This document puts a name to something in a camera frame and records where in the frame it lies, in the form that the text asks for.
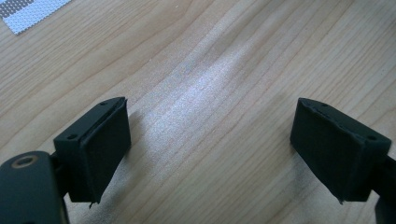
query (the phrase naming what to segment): white mesh fabric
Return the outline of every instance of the white mesh fabric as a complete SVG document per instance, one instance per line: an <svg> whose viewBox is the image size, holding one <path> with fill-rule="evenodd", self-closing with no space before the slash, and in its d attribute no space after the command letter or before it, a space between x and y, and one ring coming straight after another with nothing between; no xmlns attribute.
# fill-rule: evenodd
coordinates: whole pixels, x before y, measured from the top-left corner
<svg viewBox="0 0 396 224"><path fill-rule="evenodd" d="M33 3L3 18L3 21L17 35L48 17L71 0L34 0Z"/></svg>

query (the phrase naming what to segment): wood grain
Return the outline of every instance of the wood grain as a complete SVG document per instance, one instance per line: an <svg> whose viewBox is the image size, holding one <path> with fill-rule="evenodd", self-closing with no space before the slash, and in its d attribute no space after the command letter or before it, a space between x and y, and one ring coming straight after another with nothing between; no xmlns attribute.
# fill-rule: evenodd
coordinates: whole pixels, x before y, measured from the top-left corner
<svg viewBox="0 0 396 224"><path fill-rule="evenodd" d="M375 223L289 137L307 97L396 140L393 0L74 0L0 23L0 55L0 162L129 99L133 147L100 204L66 196L72 223Z"/></svg>

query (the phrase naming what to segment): wooden table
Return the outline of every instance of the wooden table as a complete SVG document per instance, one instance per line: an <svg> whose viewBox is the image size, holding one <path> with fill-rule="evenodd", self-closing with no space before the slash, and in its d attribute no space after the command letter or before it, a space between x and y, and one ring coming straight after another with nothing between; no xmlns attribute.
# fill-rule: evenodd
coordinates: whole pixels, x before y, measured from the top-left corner
<svg viewBox="0 0 396 224"><path fill-rule="evenodd" d="M0 55L0 162L129 100L132 149L100 204L65 197L72 223L375 223L289 138L306 97L396 141L394 0L74 0L1 22Z"/></svg>

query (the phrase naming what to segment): black plastic part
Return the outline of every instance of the black plastic part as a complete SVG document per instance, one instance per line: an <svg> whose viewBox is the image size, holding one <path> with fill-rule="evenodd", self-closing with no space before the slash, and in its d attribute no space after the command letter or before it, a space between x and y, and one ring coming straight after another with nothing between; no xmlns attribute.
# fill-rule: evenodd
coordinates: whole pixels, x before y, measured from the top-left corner
<svg viewBox="0 0 396 224"><path fill-rule="evenodd" d="M52 167L55 172L59 195L61 197L64 197L64 195L70 189L70 181L72 177L70 176L70 172L67 169L67 166L59 161L59 157L56 152L50 155L50 159L52 161Z"/></svg>
<svg viewBox="0 0 396 224"><path fill-rule="evenodd" d="M375 219L377 224L394 224L396 223L396 206L394 203L390 203L384 200L382 197L379 198L378 203L375 206Z"/></svg>
<svg viewBox="0 0 396 224"><path fill-rule="evenodd" d="M373 170L385 162L391 144L335 108L304 98L297 104L290 141L340 202L367 201Z"/></svg>
<svg viewBox="0 0 396 224"><path fill-rule="evenodd" d="M69 172L73 202L99 203L131 146L126 99L96 105L54 139L56 158Z"/></svg>
<svg viewBox="0 0 396 224"><path fill-rule="evenodd" d="M68 223L50 155L33 151L0 167L0 223Z"/></svg>
<svg viewBox="0 0 396 224"><path fill-rule="evenodd" d="M387 157L384 163L375 167L371 182L373 190L381 196L381 199L396 208L396 161Z"/></svg>

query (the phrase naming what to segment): screw hole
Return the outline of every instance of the screw hole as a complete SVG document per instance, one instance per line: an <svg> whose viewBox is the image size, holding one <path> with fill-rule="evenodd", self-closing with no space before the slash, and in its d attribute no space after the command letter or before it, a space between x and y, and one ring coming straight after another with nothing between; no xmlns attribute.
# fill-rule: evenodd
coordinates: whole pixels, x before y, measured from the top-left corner
<svg viewBox="0 0 396 224"><path fill-rule="evenodd" d="M77 138L77 135L75 133L72 133L69 136L67 136L68 140L72 140L72 139L75 139L75 138Z"/></svg>
<svg viewBox="0 0 396 224"><path fill-rule="evenodd" d="M376 140L376 137L374 137L374 136L367 136L367 138L369 139L369 140L372 140L372 141L375 141Z"/></svg>
<svg viewBox="0 0 396 224"><path fill-rule="evenodd" d="M23 167L32 165L32 164L35 163L37 160L38 160L38 157L35 156L35 155L24 156L24 157L21 157L21 158L15 160L14 162L12 162L12 165L11 165L11 166L12 166L13 168L15 168L15 169L21 169L21 168L23 168Z"/></svg>

